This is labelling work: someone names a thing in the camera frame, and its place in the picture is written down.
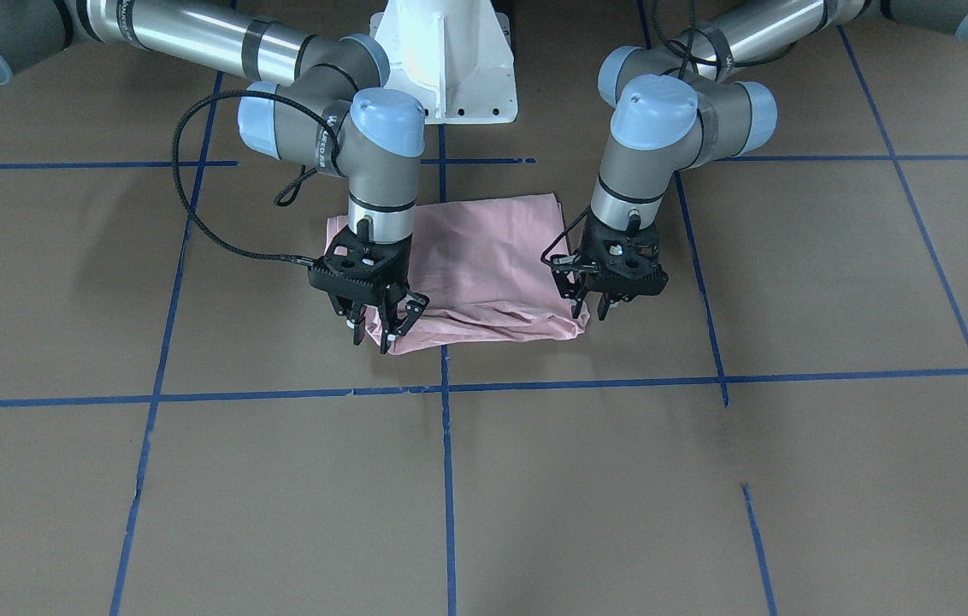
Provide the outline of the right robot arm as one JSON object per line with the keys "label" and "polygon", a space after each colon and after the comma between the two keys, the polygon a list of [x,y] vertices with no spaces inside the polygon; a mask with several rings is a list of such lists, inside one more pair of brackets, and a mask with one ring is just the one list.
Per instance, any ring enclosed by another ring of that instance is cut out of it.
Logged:
{"label": "right robot arm", "polygon": [[243,143],[303,170],[278,202],[289,203],[317,173],[335,176],[347,180],[347,219],[320,257],[229,251],[303,265],[355,344],[369,317],[381,353],[410,332],[429,303],[409,284],[425,114],[412,95],[387,87],[390,62],[377,40],[323,38],[210,1],[0,1],[0,85],[87,40],[160,52],[248,81],[192,105],[174,130],[172,157],[196,113],[234,98]]}

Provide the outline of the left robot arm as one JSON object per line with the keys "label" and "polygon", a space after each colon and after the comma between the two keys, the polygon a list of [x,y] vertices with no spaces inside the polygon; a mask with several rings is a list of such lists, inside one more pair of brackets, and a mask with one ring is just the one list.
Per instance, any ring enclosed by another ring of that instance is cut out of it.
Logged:
{"label": "left robot arm", "polygon": [[597,81],[612,109],[610,132],[579,218],[579,246],[570,256],[546,249],[541,257],[574,318],[590,293],[599,294],[605,319],[613,305],[663,292],[655,221],[673,175],[770,140],[774,95],[733,75],[870,13],[968,40],[968,1],[745,1],[659,46],[611,52]]}

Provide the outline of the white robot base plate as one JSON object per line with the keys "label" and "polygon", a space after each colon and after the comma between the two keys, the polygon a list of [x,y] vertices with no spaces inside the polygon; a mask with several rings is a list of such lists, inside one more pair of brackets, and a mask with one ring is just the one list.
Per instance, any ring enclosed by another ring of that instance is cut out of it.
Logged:
{"label": "white robot base plate", "polygon": [[511,1],[387,1],[369,34],[428,124],[489,125],[519,112],[512,25]]}

